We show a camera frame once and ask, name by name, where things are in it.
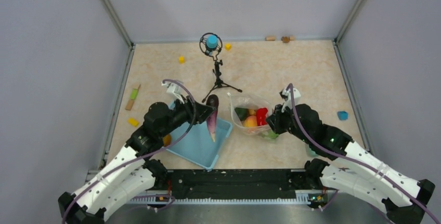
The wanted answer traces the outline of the orange toy peach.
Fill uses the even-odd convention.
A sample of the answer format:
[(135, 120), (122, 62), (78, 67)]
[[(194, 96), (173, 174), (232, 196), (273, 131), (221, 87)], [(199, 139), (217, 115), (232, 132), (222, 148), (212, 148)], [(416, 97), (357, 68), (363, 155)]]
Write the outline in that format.
[(242, 123), (245, 128), (258, 127), (257, 117), (255, 115), (248, 116)]

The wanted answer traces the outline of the blue perforated plastic basket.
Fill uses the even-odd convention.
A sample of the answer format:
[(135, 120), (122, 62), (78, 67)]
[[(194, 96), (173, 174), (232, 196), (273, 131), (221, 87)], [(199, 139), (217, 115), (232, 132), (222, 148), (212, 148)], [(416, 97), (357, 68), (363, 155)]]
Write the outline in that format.
[(185, 122), (170, 133), (172, 142), (183, 137), (177, 144), (167, 148), (167, 151), (211, 171), (219, 158), (223, 144), (230, 136), (232, 123), (220, 117), (217, 118), (215, 141), (212, 140), (206, 122), (193, 125), (191, 130), (185, 133), (189, 125)]

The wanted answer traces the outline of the clear polka dot zip bag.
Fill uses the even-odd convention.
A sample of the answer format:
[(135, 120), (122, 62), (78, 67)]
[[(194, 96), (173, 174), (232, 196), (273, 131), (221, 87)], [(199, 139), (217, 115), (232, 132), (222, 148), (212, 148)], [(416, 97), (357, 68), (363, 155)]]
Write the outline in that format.
[(243, 127), (242, 123), (243, 121), (239, 121), (234, 108), (236, 107), (241, 107), (241, 108), (247, 108), (249, 109), (249, 116), (250, 115), (255, 115), (256, 116), (256, 111), (259, 108), (267, 108), (268, 109), (268, 113), (267, 116), (271, 115), (271, 113), (273, 112), (273, 108), (271, 107), (271, 105), (269, 104), (269, 102), (267, 100), (265, 100), (264, 98), (254, 95), (254, 94), (231, 94), (228, 93), (228, 99), (229, 99), (229, 103), (230, 103), (230, 115), (231, 115), (231, 119), (233, 121), (233, 123), (235, 124), (236, 127), (239, 128), (240, 131), (242, 131), (244, 134), (249, 135), (249, 136), (259, 136), (261, 138), (264, 138), (263, 133), (265, 131), (268, 130), (272, 130), (270, 128), (270, 126), (268, 125), (264, 125), (264, 126), (258, 126), (258, 127), (254, 127), (254, 128), (245, 128)]

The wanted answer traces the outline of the red toy bell pepper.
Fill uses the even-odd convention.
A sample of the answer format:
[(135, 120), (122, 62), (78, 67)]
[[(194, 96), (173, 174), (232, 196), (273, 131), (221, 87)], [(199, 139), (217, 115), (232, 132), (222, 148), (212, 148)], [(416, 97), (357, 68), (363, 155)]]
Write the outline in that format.
[(256, 122), (258, 126), (264, 126), (267, 125), (266, 122), (266, 116), (268, 113), (268, 109), (267, 108), (259, 108), (256, 111)]

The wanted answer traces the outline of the yellow orange toy fruit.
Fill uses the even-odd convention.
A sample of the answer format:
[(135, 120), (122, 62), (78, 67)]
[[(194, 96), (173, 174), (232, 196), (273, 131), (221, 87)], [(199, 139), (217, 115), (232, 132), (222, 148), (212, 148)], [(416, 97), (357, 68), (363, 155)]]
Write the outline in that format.
[(163, 137), (162, 141), (163, 141), (163, 146), (168, 147), (172, 142), (171, 135), (170, 134), (166, 135), (165, 137)]

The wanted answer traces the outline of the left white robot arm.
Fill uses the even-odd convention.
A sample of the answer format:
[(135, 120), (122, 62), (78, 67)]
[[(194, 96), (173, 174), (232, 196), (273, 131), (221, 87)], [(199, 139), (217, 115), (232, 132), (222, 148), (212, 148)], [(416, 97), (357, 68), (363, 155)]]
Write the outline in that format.
[(93, 179), (73, 193), (65, 192), (58, 204), (62, 223), (105, 223), (126, 202), (142, 191), (166, 185), (167, 170), (153, 156), (166, 149), (163, 138), (188, 124), (182, 140), (197, 124), (213, 116), (217, 108), (180, 97), (170, 108), (164, 102), (149, 107), (143, 124), (118, 154)]

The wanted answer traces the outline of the purple toy eggplant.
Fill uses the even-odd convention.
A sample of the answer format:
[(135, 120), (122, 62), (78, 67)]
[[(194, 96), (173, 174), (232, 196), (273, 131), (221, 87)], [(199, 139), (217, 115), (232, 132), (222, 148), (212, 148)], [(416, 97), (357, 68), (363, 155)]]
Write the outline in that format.
[(219, 98), (217, 95), (209, 95), (205, 104), (215, 108), (215, 111), (207, 118), (207, 129), (213, 142), (216, 142), (217, 115), (219, 107)]

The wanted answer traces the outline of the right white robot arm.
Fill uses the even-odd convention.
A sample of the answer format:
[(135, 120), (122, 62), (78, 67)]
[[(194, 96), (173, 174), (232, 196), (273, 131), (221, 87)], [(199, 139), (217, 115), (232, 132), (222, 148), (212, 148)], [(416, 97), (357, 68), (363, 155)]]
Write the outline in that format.
[(350, 194), (384, 213), (393, 223), (421, 223), (435, 185), (415, 180), (389, 167), (337, 127), (324, 124), (306, 104), (294, 109), (276, 105), (266, 122), (277, 134), (290, 133), (320, 158), (305, 164), (305, 182), (312, 189), (331, 188)]

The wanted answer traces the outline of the dark green toy avocado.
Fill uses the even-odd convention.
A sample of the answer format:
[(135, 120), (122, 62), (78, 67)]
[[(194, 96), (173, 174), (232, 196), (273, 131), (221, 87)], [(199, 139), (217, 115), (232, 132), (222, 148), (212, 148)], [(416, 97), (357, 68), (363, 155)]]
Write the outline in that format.
[(241, 107), (236, 107), (234, 108), (235, 113), (239, 119), (239, 121), (245, 121), (248, 116), (249, 116), (249, 109), (247, 108), (241, 108)]

